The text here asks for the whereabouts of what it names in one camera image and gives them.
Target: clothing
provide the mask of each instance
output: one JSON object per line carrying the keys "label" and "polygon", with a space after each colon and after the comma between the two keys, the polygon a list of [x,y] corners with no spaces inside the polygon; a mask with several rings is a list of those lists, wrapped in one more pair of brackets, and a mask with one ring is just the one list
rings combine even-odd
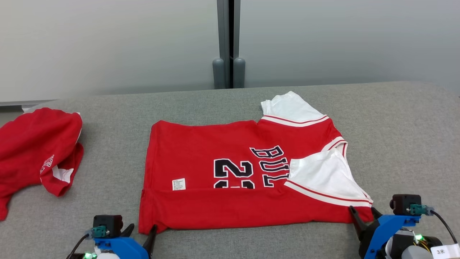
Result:
{"label": "clothing", "polygon": [[350,223],[353,205],[373,219],[372,200],[345,159],[332,120],[293,92],[261,103],[258,123],[152,126],[139,232]]}
{"label": "clothing", "polygon": [[78,113],[41,108],[0,128],[0,220],[24,187],[43,184],[55,196],[64,195],[83,157],[77,143],[81,127]]}

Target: blue plastic part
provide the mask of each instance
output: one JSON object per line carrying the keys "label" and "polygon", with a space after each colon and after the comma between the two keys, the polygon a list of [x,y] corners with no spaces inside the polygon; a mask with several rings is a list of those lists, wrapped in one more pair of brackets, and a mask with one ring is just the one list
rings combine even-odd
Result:
{"label": "blue plastic part", "polygon": [[120,259],[149,259],[147,251],[130,237],[95,238],[94,242],[101,250],[111,250]]}
{"label": "blue plastic part", "polygon": [[382,215],[377,220],[380,226],[372,236],[369,248],[364,259],[375,259],[378,250],[402,227],[414,227],[421,216]]}

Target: black cable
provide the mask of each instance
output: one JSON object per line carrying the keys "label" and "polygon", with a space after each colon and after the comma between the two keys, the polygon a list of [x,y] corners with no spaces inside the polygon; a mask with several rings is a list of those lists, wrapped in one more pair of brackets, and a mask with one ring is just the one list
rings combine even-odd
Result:
{"label": "black cable", "polygon": [[455,238],[454,234],[452,233],[452,230],[450,230],[450,227],[447,225],[447,223],[444,221],[444,219],[441,217],[441,215],[439,215],[436,211],[433,211],[433,210],[431,210],[430,212],[433,213],[433,215],[435,215],[436,217],[438,217],[438,219],[444,224],[444,226],[447,228],[447,231],[449,231],[449,234],[452,237],[452,240],[454,240],[454,244],[458,244],[457,239]]}
{"label": "black cable", "polygon": [[69,259],[74,253],[75,251],[77,250],[78,246],[83,242],[83,240],[85,238],[89,237],[89,234],[86,234],[84,235],[82,238],[80,238],[80,240],[78,240],[78,243],[75,245],[74,249],[70,252],[70,254],[65,258],[65,259]]}

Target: folded red shirt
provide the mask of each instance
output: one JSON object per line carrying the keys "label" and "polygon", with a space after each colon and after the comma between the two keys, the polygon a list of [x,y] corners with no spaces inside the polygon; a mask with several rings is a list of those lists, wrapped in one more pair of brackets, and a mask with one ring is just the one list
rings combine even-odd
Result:
{"label": "folded red shirt", "polygon": [[83,157],[82,124],[76,112],[41,108],[0,128],[0,220],[24,187],[43,184],[59,197],[72,186]]}

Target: white lettering on red garment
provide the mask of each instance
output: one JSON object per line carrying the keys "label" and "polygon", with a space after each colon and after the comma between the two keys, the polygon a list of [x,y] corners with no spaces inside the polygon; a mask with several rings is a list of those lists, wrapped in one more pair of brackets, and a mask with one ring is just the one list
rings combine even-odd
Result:
{"label": "white lettering on red garment", "polygon": [[43,163],[43,165],[41,166],[41,169],[40,169],[40,174],[43,173],[43,170],[45,170],[45,167],[51,167],[51,165],[53,164],[53,158],[54,158],[54,155],[52,155],[50,158],[48,158],[47,160],[45,160],[45,162]]}

